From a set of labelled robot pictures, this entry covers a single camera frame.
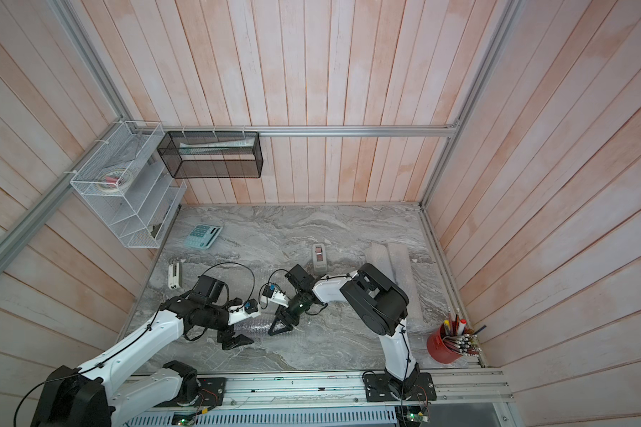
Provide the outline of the dark purple bottle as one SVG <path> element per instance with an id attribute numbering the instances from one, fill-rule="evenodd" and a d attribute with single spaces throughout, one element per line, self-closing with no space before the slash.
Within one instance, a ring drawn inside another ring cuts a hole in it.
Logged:
<path id="1" fill-rule="evenodd" d="M 261 315 L 248 320 L 243 328 L 255 334 L 268 334 L 268 329 L 275 318 L 274 315 Z"/>

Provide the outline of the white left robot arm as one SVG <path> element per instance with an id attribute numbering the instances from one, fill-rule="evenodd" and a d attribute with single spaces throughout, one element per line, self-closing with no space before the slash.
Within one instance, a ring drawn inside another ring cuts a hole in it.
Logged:
<path id="1" fill-rule="evenodd" d="M 121 426 L 164 402 L 190 406 L 200 398 L 195 368 L 169 361 L 149 378 L 128 378 L 146 361 L 194 327 L 217 331 L 224 350 L 251 344 L 236 324 L 258 316 L 258 303 L 234 298 L 217 304 L 224 282 L 202 275 L 192 290 L 162 302 L 151 318 L 99 356 L 76 368 L 61 366 L 37 387 L 34 426 Z"/>

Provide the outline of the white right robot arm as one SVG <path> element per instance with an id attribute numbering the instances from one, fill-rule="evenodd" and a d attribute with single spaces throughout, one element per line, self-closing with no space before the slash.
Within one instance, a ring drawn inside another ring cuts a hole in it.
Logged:
<path id="1" fill-rule="evenodd" d="M 269 336 L 293 330 L 314 305 L 325 308 L 332 302 L 346 302 L 379 337 L 385 355 L 385 372 L 369 372 L 364 378 L 366 392 L 388 392 L 397 400 L 410 397 L 420 370 L 408 336 L 410 300 L 402 288 L 371 263 L 345 275 L 319 278 L 296 265 L 286 271 L 285 278 L 295 291 L 292 297 L 272 281 L 260 291 L 261 304 L 277 306 Z"/>

